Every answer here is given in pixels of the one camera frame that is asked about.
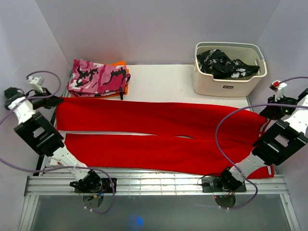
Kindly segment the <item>red trousers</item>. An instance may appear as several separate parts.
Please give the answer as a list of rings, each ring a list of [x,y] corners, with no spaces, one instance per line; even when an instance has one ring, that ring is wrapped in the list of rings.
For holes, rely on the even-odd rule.
[[[57,129],[90,167],[222,172],[246,158],[269,121],[250,111],[195,103],[65,98]]]

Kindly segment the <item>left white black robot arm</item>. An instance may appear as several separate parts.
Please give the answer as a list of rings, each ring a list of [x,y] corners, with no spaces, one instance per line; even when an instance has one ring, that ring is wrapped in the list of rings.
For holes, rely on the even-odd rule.
[[[64,137],[56,128],[36,110],[43,107],[51,109],[64,100],[46,89],[36,91],[33,97],[28,97],[21,89],[10,87],[4,91],[5,108],[13,110],[18,119],[14,131],[40,156],[48,156],[61,166],[72,168],[70,173],[75,181],[70,186],[81,193],[98,193],[103,189],[103,183],[94,170],[72,155],[64,144]]]

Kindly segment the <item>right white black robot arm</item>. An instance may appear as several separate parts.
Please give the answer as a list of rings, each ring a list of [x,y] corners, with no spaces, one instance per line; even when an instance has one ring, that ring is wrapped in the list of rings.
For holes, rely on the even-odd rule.
[[[297,99],[281,95],[268,98],[260,112],[274,124],[253,144],[249,156],[241,162],[227,167],[217,179],[223,191],[236,191],[249,175],[271,165],[280,165],[308,143],[308,91]]]

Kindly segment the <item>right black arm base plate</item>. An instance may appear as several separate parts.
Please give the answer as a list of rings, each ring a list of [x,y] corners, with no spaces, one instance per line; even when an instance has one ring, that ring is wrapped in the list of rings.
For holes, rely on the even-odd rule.
[[[223,188],[223,186],[218,183],[218,177],[202,177],[201,183],[199,184],[202,186],[202,192],[204,193],[230,193],[230,192],[238,192],[238,193],[244,193],[246,192],[246,186],[245,184],[242,184],[238,189],[231,190]]]

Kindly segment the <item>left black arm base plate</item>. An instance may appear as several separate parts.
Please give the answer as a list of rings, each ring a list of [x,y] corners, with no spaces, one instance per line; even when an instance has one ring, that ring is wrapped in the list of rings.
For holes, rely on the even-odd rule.
[[[112,193],[112,185],[116,192],[117,178],[111,178],[111,180],[112,183],[108,178],[101,178],[98,182],[86,186],[81,186],[78,181],[73,181],[69,186],[74,188],[75,193]]]

